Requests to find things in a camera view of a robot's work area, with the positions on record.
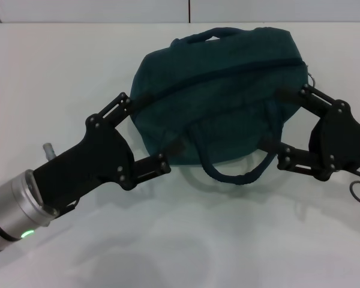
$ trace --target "dark green handbag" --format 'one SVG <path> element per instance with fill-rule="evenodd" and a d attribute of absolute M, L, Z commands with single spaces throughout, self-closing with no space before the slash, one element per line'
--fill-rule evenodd
<path fill-rule="evenodd" d="M 207 41 L 212 37 L 219 39 Z M 144 58 L 131 99 L 150 94 L 154 102 L 132 120 L 149 154 L 180 143 L 171 164 L 201 164 L 218 181 L 247 184 L 274 155 L 239 176 L 222 175 L 212 164 L 254 152 L 262 136 L 280 139 L 298 107 L 278 102 L 274 92 L 285 86 L 299 90 L 307 82 L 307 66 L 288 31 L 215 28 Z"/>

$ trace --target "black cable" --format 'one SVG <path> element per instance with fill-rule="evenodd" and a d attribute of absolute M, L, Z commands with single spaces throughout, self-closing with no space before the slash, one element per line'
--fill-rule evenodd
<path fill-rule="evenodd" d="M 353 190 L 353 186 L 355 184 L 360 184 L 360 181 L 353 181 L 350 185 L 349 185 L 349 191 L 351 193 L 351 195 L 353 196 L 353 198 L 355 198 L 358 202 L 360 202 L 360 198 L 358 196 L 356 196 L 354 190 Z"/>

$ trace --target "metal pin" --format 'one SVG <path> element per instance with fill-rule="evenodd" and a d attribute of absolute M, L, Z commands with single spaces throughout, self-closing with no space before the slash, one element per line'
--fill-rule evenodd
<path fill-rule="evenodd" d="M 56 154 L 55 154 L 55 151 L 53 150 L 51 143 L 45 143 L 43 145 L 43 149 L 44 149 L 44 152 L 46 153 L 46 158 L 48 161 L 56 158 Z"/>

